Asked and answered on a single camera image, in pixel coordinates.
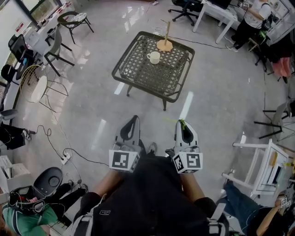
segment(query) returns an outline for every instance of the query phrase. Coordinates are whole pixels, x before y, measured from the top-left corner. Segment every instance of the concrete floor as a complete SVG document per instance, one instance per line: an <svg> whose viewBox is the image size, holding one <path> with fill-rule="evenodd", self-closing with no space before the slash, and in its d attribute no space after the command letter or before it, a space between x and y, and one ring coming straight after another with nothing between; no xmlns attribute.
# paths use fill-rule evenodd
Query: concrete floor
<svg viewBox="0 0 295 236"><path fill-rule="evenodd" d="M49 66L46 68L48 79L63 83L69 96L54 91L48 93L51 106L58 111L55 117L41 104L30 104L20 97L17 105L20 114L13 125L36 130L42 124L52 130L50 140L59 153L69 147L66 135L71 147L81 155L108 163L108 150L117 126L136 114L141 121L141 139L145 146L156 142L158 154L164 155L165 149L174 146L175 122L191 91L194 97L186 120L198 133L204 154L204 169L195 176L206 196L217 200L224 182L222 172L234 166L244 173L245 165L251 162L252 154L237 151L232 143L240 141L242 134L248 137L246 142L268 142L256 138L267 130L253 121L267 121L262 113L264 106L276 109L285 102L288 85L277 82L273 75L265 75L264 79L262 64L254 65L256 56L248 52L247 46L235 53L176 40L192 47L195 57L179 99L168 103L167 111L163 111L161 99L136 88L131 90L130 97L126 96L126 85L115 94L120 83L112 78L111 72L120 56L139 31L153 33L155 28L161 28L164 33L165 23L161 19L171 20L177 15L168 13L169 8L177 9L170 0L160 0L156 6L135 0L84 2L83 11L88 14L94 33L86 25L79 26L74 30L74 45L69 31L61 27L63 43L73 49L71 53L62 48L61 56L75 66L54 61L61 77L55 76ZM189 21L180 18L172 22L170 36L225 47L224 39L218 45L215 43L224 27L217 25L217 20L204 16L197 33L193 33ZM283 142L289 148L293 143L293 138ZM51 166L61 167L42 127L33 140L14 151L14 160L23 162L34 177ZM90 189L108 171L104 165L87 162L76 154L72 162ZM73 164L66 164L63 172L65 181L78 180ZM77 208L72 207L67 215L73 218Z"/></svg>

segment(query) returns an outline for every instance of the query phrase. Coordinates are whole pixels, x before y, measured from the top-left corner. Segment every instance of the mug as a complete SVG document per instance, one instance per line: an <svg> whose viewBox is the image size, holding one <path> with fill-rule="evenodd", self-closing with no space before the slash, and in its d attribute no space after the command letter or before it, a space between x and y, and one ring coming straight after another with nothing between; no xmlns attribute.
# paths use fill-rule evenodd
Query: mug
<svg viewBox="0 0 295 236"><path fill-rule="evenodd" d="M149 58L149 61L152 64L158 64L160 62L160 53L158 52L152 52L147 54L147 58Z"/></svg>

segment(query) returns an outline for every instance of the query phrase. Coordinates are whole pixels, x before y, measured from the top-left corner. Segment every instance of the wooden base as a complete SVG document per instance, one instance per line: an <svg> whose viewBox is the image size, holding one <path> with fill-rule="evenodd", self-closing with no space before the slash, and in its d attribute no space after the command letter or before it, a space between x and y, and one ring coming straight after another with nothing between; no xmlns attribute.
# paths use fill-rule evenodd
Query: wooden base
<svg viewBox="0 0 295 236"><path fill-rule="evenodd" d="M165 40L160 40L157 42L157 48L163 52L170 52L173 49L173 45L170 41L167 40L165 45Z"/></svg>

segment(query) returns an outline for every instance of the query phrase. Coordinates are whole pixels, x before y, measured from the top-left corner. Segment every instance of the green shirt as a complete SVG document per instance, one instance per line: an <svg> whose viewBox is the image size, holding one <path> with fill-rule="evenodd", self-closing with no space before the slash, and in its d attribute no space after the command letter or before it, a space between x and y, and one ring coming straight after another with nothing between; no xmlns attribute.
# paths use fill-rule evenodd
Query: green shirt
<svg viewBox="0 0 295 236"><path fill-rule="evenodd" d="M8 227L15 231L12 225L13 214L17 215L17 227L21 236L46 236L45 231L40 225L47 225L57 221L57 216L50 206L46 206L42 216L38 214L24 215L10 207L3 206L3 217Z"/></svg>

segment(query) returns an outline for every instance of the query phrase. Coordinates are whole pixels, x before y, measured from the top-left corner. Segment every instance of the black pants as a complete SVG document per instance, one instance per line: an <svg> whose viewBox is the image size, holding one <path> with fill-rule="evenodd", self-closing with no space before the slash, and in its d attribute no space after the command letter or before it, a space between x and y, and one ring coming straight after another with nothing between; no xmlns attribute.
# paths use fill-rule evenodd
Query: black pants
<svg viewBox="0 0 295 236"><path fill-rule="evenodd" d="M259 29L248 25L246 21L243 20L238 26L236 34L231 37L231 39L235 42L234 47L236 49L241 48L248 41L248 39L257 32L259 32Z"/></svg>
<svg viewBox="0 0 295 236"><path fill-rule="evenodd" d="M68 191L70 191L71 186L68 183L62 184L56 193L52 197L48 197L46 199L46 203L50 204L50 207L55 212L57 218L59 221L66 223L66 226L70 226L71 222L68 223L65 222L64 214L65 212L83 195L86 194L85 189L77 189L76 191L70 193L66 197L62 198L63 195L65 195Z"/></svg>
<svg viewBox="0 0 295 236"><path fill-rule="evenodd" d="M24 129L1 123L0 141L7 146L7 149L11 150L24 146L23 130Z"/></svg>

